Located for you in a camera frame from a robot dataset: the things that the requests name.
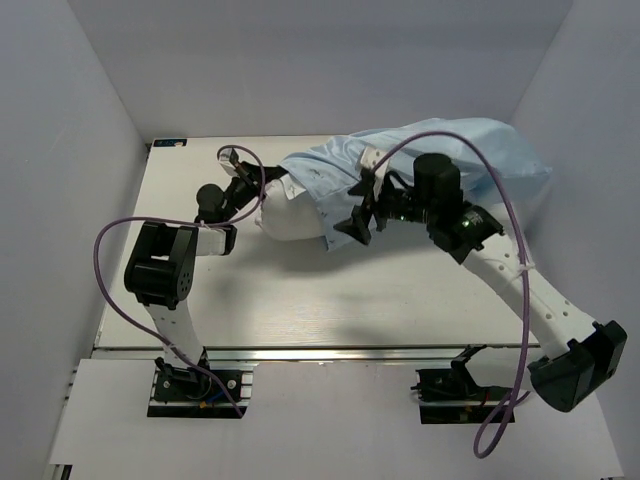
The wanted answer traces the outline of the white pillow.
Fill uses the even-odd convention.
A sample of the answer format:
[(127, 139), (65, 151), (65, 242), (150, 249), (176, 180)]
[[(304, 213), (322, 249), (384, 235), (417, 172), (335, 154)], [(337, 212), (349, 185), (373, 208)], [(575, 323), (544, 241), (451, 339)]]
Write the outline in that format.
[(280, 242), (325, 236), (316, 200), (290, 173), (268, 182), (254, 223), (269, 238)]

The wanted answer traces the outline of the light blue pillowcase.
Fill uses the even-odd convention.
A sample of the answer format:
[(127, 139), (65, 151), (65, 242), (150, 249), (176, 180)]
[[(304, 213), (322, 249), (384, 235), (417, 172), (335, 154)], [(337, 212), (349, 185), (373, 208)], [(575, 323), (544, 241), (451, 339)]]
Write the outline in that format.
[(422, 120), (390, 129), (366, 130), (331, 137), (326, 143), (285, 157), (280, 165), (309, 194), (323, 224), (326, 248), (341, 248), (353, 241), (333, 226), (350, 216), (359, 199), (348, 190), (360, 180), (359, 161), (366, 148), (384, 153), (407, 138), (435, 131), (411, 141), (385, 163), (403, 180), (413, 182), (413, 161), (425, 153), (444, 154), (453, 160), (461, 173), (464, 198), (491, 211), (502, 198), (487, 171), (484, 161), (461, 141), (444, 136), (444, 131), (469, 140), (494, 168), (525, 228), (545, 199), (552, 181), (552, 169), (545, 165), (527, 140), (512, 126), (490, 118)]

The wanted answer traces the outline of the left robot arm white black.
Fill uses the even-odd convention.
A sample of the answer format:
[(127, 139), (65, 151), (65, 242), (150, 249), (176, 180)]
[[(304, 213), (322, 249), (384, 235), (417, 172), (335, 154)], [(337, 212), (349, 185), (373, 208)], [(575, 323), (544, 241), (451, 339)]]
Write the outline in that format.
[(231, 169), (226, 188), (206, 184), (197, 191), (195, 223), (173, 227), (166, 221), (143, 223), (128, 260), (124, 285), (152, 318), (164, 343), (162, 370), (177, 372), (177, 387), (199, 399), (211, 387), (206, 349), (197, 338), (187, 297), (198, 257), (227, 256), (236, 243), (231, 220), (252, 200), (262, 200), (264, 184), (285, 175), (281, 167), (241, 162)]

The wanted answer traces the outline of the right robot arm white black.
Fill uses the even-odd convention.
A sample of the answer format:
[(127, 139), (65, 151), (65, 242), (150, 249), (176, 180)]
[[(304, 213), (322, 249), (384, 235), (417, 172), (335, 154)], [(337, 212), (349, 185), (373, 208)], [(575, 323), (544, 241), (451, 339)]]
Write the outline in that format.
[(601, 323), (573, 305), (535, 267), (520, 259), (514, 234), (486, 209), (465, 200), (461, 173), (443, 154), (423, 154), (406, 183), (367, 148), (349, 195), (360, 198), (335, 230), (370, 243), (390, 220), (425, 225), (431, 241), (482, 280), (522, 320), (539, 350), (526, 356), (472, 347), (453, 360), (451, 384), (472, 399), (516, 376), (557, 411), (569, 412), (616, 372), (628, 335), (616, 321)]

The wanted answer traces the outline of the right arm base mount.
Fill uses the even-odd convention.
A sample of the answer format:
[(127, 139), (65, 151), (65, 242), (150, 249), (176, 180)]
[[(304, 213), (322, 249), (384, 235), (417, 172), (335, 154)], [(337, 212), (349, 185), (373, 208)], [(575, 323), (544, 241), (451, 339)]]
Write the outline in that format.
[(480, 425), (509, 387), (482, 385), (472, 378), (469, 362), (484, 353), (486, 345), (469, 345), (444, 367), (421, 368), (410, 390), (419, 406), (422, 425)]

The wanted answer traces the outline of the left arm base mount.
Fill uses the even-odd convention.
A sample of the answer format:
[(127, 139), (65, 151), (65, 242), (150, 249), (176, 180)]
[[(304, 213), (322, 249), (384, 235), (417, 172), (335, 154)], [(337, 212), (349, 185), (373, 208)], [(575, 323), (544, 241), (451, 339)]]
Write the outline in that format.
[(240, 419), (246, 412), (250, 397), (249, 374), (243, 370), (212, 370), (207, 368), (224, 385), (223, 388), (209, 375), (191, 367), (174, 367), (162, 357), (154, 361), (147, 416), (149, 418), (174, 419)]

